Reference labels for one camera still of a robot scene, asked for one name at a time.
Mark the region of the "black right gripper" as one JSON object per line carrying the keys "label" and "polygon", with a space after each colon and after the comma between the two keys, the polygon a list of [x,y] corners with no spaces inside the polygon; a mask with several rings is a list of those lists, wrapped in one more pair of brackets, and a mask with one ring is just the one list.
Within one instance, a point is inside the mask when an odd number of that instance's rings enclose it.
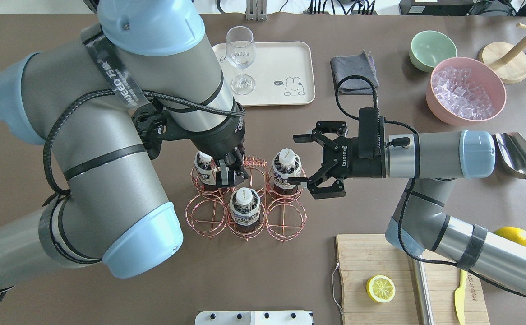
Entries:
{"label": "black right gripper", "polygon": [[[293,135],[296,143],[317,142],[323,148],[321,168],[309,177],[289,177],[288,183],[309,190],[314,199],[344,197],[343,179],[386,178],[381,132],[384,126],[374,107],[359,109],[358,136],[347,138],[347,123],[317,121],[306,134]],[[336,134],[331,140],[326,134]]]}

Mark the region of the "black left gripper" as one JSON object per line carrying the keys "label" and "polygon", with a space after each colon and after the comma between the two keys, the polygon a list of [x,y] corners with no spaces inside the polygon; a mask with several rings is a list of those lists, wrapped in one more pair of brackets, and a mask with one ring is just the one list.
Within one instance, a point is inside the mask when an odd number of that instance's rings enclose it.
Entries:
{"label": "black left gripper", "polygon": [[218,188],[236,187],[250,177],[243,165],[245,131],[244,117],[232,116],[219,126],[191,138],[197,149],[214,158],[219,168],[215,173]]}

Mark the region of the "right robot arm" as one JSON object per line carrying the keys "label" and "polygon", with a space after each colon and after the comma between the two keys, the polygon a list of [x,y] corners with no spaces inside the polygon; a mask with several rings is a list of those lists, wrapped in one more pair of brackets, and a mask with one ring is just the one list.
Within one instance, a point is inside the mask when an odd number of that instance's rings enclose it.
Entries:
{"label": "right robot arm", "polygon": [[313,129],[293,136],[296,143],[322,148],[319,170],[289,182],[307,189],[315,199],[343,197],[347,179],[406,179],[385,238],[412,259],[424,263],[429,251],[442,264],[526,297],[526,247],[495,235],[469,219],[446,210],[453,190],[463,181],[484,179],[495,167],[495,145],[485,131],[416,132],[386,135],[385,119],[374,107],[355,117],[358,135],[349,137],[344,121],[320,120]]}

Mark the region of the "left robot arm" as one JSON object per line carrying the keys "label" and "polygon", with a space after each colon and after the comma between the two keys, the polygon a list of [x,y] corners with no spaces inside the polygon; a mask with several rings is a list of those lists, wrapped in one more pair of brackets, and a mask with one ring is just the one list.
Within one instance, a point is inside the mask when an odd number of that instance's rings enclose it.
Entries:
{"label": "left robot arm", "polygon": [[0,119],[42,145],[54,195],[0,227],[0,297],[19,282],[104,263],[127,279],[170,258],[183,233],[153,167],[162,141],[189,139],[248,178],[244,109],[190,0],[101,0],[81,37],[0,72]]}

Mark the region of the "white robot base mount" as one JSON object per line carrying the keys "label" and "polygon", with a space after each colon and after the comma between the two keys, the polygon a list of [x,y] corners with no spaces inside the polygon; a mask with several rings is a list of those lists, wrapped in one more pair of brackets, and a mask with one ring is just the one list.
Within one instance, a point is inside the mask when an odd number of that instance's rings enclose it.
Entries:
{"label": "white robot base mount", "polygon": [[195,325],[313,325],[312,311],[287,309],[263,311],[203,311]]}

